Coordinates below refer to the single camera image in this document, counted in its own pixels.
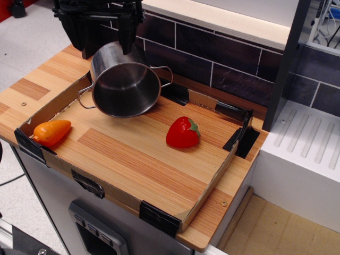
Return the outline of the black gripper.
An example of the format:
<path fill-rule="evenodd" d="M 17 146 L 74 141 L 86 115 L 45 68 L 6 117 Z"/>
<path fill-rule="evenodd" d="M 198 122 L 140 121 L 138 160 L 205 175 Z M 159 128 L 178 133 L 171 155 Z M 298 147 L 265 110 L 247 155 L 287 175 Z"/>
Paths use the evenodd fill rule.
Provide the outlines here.
<path fill-rule="evenodd" d="M 142 1 L 53 1 L 54 16 L 61 21 L 72 45 L 84 50 L 89 37 L 87 20 L 118 21 L 118 39 L 124 55 L 131 52 L 137 26 L 145 21 Z"/>

